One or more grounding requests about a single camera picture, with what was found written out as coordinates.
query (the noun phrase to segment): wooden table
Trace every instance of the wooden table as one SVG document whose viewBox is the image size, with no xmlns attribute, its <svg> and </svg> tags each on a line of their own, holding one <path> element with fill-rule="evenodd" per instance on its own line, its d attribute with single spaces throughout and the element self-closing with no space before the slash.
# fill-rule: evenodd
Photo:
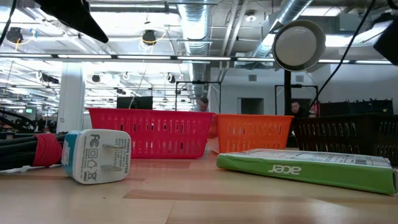
<svg viewBox="0 0 398 224">
<path fill-rule="evenodd" d="M 1 223 L 398 223 L 398 197 L 217 169 L 133 160 L 124 181 L 81 185 L 61 167 L 0 173 Z"/>
</svg>

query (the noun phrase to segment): green acer box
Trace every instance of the green acer box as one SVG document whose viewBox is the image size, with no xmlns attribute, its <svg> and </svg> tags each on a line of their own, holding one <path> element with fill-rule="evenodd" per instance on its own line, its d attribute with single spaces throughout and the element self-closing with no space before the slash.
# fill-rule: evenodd
<svg viewBox="0 0 398 224">
<path fill-rule="evenodd" d="M 220 154 L 217 167 L 388 195 L 398 191 L 398 171 L 377 156 L 253 149 Z"/>
</svg>

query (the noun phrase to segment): plastic basket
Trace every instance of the plastic basket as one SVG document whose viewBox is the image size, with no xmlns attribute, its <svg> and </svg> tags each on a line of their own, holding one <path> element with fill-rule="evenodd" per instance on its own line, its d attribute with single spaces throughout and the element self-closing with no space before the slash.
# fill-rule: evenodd
<svg viewBox="0 0 398 224">
<path fill-rule="evenodd" d="M 209 148 L 217 153 L 256 148 L 285 149 L 292 118 L 293 116 L 218 114 L 210 128 Z"/>
<path fill-rule="evenodd" d="M 90 108 L 93 128 L 130 134 L 133 159 L 193 159 L 203 155 L 213 113 Z"/>
<path fill-rule="evenodd" d="M 398 116 L 354 114 L 302 118 L 294 132 L 300 150 L 363 154 L 398 164 Z"/>
</svg>

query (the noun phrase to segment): red cable tie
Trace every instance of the red cable tie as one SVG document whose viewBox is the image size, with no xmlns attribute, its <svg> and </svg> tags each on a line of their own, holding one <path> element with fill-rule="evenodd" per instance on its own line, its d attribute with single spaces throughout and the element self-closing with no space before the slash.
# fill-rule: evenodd
<svg viewBox="0 0 398 224">
<path fill-rule="evenodd" d="M 62 146 L 54 134 L 36 134 L 37 147 L 32 166 L 51 166 L 61 160 Z"/>
</svg>

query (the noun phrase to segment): power adapter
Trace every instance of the power adapter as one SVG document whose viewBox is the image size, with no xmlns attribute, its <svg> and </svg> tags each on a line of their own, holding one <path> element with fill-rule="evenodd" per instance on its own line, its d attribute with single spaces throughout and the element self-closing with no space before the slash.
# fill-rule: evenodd
<svg viewBox="0 0 398 224">
<path fill-rule="evenodd" d="M 63 142 L 62 166 L 81 184 L 123 180 L 129 173 L 131 138 L 124 131 L 70 131 Z"/>
</svg>

